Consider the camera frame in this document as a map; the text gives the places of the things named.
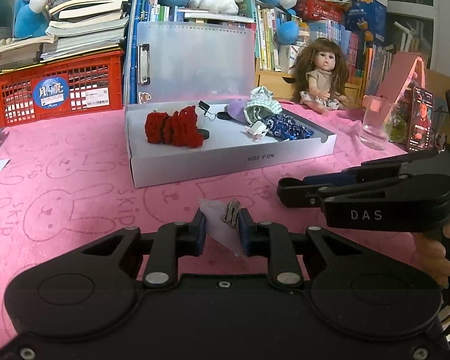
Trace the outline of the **person right hand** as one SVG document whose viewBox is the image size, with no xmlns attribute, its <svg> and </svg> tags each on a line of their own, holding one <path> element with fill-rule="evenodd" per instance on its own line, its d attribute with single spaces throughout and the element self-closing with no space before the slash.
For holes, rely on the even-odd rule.
<svg viewBox="0 0 450 360">
<path fill-rule="evenodd" d="M 450 239 L 450 222 L 442 229 L 442 235 Z M 412 234 L 420 269 L 430 275 L 442 288 L 447 289 L 450 278 L 450 260 L 441 242 L 429 239 L 423 233 Z"/>
</svg>

